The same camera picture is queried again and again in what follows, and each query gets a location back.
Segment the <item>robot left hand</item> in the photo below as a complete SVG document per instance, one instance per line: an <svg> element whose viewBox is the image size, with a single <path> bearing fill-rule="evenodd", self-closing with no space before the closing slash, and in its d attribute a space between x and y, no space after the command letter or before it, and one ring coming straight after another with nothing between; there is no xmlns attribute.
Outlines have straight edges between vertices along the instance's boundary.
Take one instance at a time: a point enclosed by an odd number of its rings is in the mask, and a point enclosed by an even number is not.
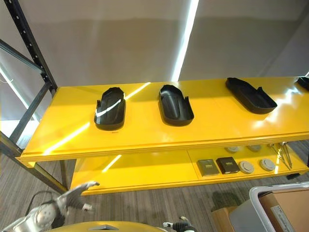
<svg viewBox="0 0 309 232"><path fill-rule="evenodd" d="M89 181L65 192L56 200L59 209L67 209L68 207L72 207L82 211L91 211L92 205L84 203L81 199L81 194L90 187L99 185L99 182Z"/></svg>

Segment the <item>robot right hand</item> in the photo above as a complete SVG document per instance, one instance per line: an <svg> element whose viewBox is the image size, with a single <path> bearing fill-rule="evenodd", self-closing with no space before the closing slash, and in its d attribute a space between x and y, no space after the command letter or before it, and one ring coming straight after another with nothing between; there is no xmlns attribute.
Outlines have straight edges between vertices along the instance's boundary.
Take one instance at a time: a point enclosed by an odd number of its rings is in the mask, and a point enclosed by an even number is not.
<svg viewBox="0 0 309 232"><path fill-rule="evenodd" d="M179 222L163 222L162 225L164 228L170 228L176 232L197 232L188 218L181 216L180 220Z"/></svg>

